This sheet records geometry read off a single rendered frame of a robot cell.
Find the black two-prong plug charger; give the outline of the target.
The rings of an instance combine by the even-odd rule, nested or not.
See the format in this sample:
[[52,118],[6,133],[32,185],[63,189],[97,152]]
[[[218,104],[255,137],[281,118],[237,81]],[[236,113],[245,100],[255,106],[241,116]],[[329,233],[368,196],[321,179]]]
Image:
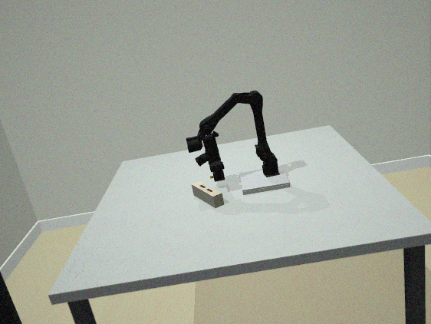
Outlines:
[[220,180],[224,180],[225,179],[225,177],[224,177],[224,172],[223,172],[223,170],[222,170],[222,176],[221,176],[221,179],[219,180],[218,179],[218,177],[216,176],[216,173],[215,172],[213,172],[213,176],[211,176],[210,177],[211,179],[212,178],[214,178],[214,181],[216,182],[216,181],[220,181]]

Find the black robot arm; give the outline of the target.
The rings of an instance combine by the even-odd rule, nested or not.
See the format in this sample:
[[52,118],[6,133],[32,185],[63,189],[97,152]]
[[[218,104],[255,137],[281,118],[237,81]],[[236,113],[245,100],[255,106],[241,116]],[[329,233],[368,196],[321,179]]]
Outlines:
[[[217,147],[216,137],[218,137],[219,134],[213,130],[218,124],[218,122],[234,106],[236,106],[237,103],[251,105],[258,137],[258,144],[255,145],[256,154],[263,161],[263,174],[266,177],[279,175],[280,173],[278,172],[278,160],[276,156],[271,152],[268,146],[268,142],[266,140],[265,126],[262,116],[263,97],[257,91],[232,94],[232,96],[214,114],[202,120],[199,124],[198,136],[186,138],[188,151],[192,153],[201,150],[203,147],[202,141],[206,150]],[[211,159],[209,155],[206,154],[206,152],[198,156],[195,160],[199,166],[202,166],[207,161],[211,162]]]

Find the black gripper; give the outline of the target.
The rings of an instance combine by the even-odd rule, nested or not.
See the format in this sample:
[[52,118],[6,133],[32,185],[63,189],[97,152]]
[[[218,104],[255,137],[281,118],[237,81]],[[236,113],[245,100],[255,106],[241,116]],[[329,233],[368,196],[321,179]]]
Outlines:
[[221,162],[221,157],[219,156],[218,147],[206,150],[206,154],[208,154],[211,159],[211,162],[209,162],[209,167],[211,172],[215,172],[216,176],[220,180],[222,176],[222,170],[225,168],[224,168],[223,162]]

